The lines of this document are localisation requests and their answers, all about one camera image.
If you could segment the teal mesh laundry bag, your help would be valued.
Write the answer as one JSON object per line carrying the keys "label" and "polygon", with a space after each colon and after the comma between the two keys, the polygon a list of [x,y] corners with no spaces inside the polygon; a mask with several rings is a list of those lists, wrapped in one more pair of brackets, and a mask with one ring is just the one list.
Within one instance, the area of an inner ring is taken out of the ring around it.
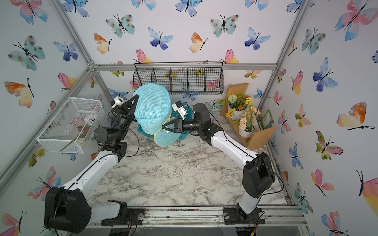
{"label": "teal mesh laundry bag", "polygon": [[173,120],[172,103],[167,89],[162,85],[149,83],[142,85],[134,94],[139,96],[134,115],[143,131],[152,135],[155,144],[161,147],[175,143],[180,134],[162,128]]}

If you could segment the white pot yellow pink flowers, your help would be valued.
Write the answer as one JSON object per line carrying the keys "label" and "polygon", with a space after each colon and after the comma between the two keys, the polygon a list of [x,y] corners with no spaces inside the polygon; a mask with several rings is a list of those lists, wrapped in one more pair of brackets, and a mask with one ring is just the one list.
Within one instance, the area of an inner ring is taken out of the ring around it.
{"label": "white pot yellow pink flowers", "polygon": [[255,115],[260,115],[261,112],[256,107],[251,106],[248,111],[238,120],[235,121],[235,125],[238,128],[239,135],[243,138],[249,139],[255,132],[254,125]]}

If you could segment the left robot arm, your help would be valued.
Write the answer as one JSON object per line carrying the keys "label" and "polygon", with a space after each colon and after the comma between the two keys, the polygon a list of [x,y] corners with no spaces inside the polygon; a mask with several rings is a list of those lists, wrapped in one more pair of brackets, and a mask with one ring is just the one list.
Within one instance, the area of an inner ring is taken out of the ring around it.
{"label": "left robot arm", "polygon": [[98,156],[71,181],[47,192],[45,228],[56,235],[61,231],[78,234],[93,223],[127,225],[131,222],[126,203],[109,201],[91,206],[88,196],[104,175],[127,156],[128,144],[124,139],[135,121],[138,100],[138,95],[128,101],[119,97],[114,99],[111,109],[113,124],[100,126],[94,131],[94,138],[101,146]]}

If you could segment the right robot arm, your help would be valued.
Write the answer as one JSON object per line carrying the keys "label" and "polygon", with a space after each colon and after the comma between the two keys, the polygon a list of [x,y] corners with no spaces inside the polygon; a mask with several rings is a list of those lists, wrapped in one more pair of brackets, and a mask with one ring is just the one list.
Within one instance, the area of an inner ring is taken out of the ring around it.
{"label": "right robot arm", "polygon": [[276,181],[270,157],[264,152],[249,150],[227,135],[219,124],[212,121],[212,114],[205,104],[193,106],[192,119],[185,118],[187,112],[180,101],[172,104],[172,108],[180,113],[181,118],[168,122],[162,129],[173,133],[195,131],[201,140],[221,150],[240,166],[244,194],[238,205],[245,214],[254,212],[264,192]]}

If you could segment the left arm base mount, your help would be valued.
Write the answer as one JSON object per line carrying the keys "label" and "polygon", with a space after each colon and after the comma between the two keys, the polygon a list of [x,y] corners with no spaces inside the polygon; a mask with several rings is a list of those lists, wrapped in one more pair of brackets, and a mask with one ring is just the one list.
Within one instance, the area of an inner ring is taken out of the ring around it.
{"label": "left arm base mount", "polygon": [[102,220],[102,226],[142,225],[146,214],[144,208],[130,208],[126,202],[116,200],[108,200],[108,203],[116,203],[120,209],[118,210],[116,217]]}

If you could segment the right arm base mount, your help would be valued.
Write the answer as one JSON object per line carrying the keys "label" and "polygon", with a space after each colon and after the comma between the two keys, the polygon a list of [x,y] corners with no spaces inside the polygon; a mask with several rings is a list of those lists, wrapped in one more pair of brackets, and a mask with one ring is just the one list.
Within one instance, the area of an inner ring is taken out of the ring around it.
{"label": "right arm base mount", "polygon": [[262,218],[264,211],[260,208],[255,208],[251,213],[245,213],[239,205],[236,207],[223,208],[223,220],[226,225],[259,225],[265,224]]}

